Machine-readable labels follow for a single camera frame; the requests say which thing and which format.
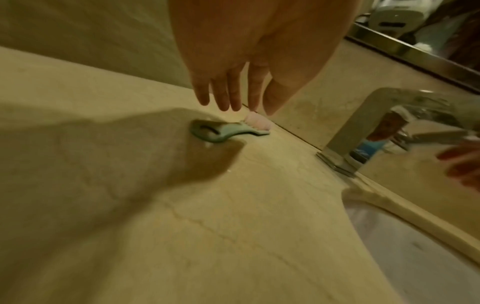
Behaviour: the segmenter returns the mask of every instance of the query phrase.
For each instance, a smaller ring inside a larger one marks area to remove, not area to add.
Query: crack in marble
[[[198,219],[192,219],[192,218],[189,218],[189,217],[185,217],[185,216],[182,216],[180,215],[176,210],[175,208],[173,208],[171,205],[169,204],[165,204],[165,206],[167,207],[167,209],[172,213],[173,217],[177,220],[180,220],[180,221],[186,221],[190,224],[193,224],[193,225],[196,225],[200,228],[202,228],[203,230],[206,230],[212,234],[214,234],[215,236],[227,241],[227,242],[230,242],[230,243],[233,243],[233,244],[243,244],[243,245],[246,245],[252,249],[257,249],[257,250],[260,250],[262,252],[264,252],[266,255],[274,258],[275,260],[279,261],[280,263],[282,263],[283,265],[285,265],[287,268],[293,270],[294,272],[296,272],[297,274],[299,274],[301,277],[303,277],[310,285],[312,285],[313,287],[315,287],[316,289],[318,289],[320,292],[324,293],[327,298],[329,300],[333,300],[334,299],[334,296],[328,292],[328,290],[326,290],[322,285],[320,285],[319,283],[317,283],[316,281],[314,281],[312,278],[310,278],[306,273],[304,273],[303,270],[301,270],[300,268],[298,268],[295,264],[293,264],[292,262],[288,261],[286,258],[284,258],[283,256],[281,256],[280,254],[276,253],[276,252],[272,252],[272,251],[269,251],[267,250],[266,248],[260,246],[259,244],[256,244],[256,243],[251,243],[251,242],[247,242],[247,241],[244,241],[244,240],[240,240],[240,239],[237,239],[237,238],[233,238],[233,237],[230,237],[228,235],[224,235],[224,234],[221,234],[221,233],[218,233],[217,231],[215,231],[214,229],[212,229],[211,227],[208,227],[207,225],[204,224],[204,222],[202,220],[198,220]]]

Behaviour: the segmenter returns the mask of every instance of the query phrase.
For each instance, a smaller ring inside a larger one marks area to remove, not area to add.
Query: marble countertop
[[[189,89],[0,48],[0,301],[395,303],[350,187],[280,127],[210,145]]]

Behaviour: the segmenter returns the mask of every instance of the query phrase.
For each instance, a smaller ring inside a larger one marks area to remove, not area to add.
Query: sink basin
[[[345,200],[344,206],[405,303],[480,303],[480,270],[475,263],[379,208],[355,200]]]

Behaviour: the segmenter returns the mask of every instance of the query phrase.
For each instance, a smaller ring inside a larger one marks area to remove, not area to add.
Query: beige backsplash
[[[0,44],[188,87],[166,8],[166,0],[0,0]],[[322,73],[272,120],[321,149],[363,100],[382,87],[470,94],[345,40]],[[379,155],[363,171],[480,237],[471,218],[478,214],[471,209],[478,195],[444,178],[434,152],[422,150],[414,159]],[[410,175],[392,174],[397,170],[408,170]],[[412,176],[419,178],[416,184],[411,183]]]

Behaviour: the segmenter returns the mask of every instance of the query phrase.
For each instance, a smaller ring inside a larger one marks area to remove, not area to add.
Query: faucet base
[[[331,161],[327,156],[323,155],[322,152],[317,152],[315,154],[319,159],[321,159],[328,167],[333,169],[334,171],[346,175],[348,177],[355,177],[355,173],[348,171],[347,169],[342,168],[342,166],[336,165],[333,161]]]

